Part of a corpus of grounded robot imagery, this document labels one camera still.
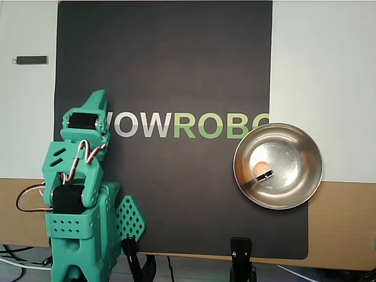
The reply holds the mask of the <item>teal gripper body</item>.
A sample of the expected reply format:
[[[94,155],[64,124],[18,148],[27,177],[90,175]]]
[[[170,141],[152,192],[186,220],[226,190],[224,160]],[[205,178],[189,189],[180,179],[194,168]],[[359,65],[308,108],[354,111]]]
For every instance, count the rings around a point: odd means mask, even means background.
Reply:
[[[107,110],[71,108],[63,115],[60,136],[73,143],[87,140],[91,147],[108,144],[110,131]]]

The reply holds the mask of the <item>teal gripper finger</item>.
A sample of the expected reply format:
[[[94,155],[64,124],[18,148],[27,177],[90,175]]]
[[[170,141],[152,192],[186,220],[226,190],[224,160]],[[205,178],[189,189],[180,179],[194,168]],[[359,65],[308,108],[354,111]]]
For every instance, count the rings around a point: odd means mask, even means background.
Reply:
[[[92,92],[88,100],[84,103],[83,107],[90,110],[103,109],[103,89]]]
[[[99,130],[103,137],[110,137],[109,123],[108,123],[108,95],[104,89],[100,89],[99,94],[100,94]]]

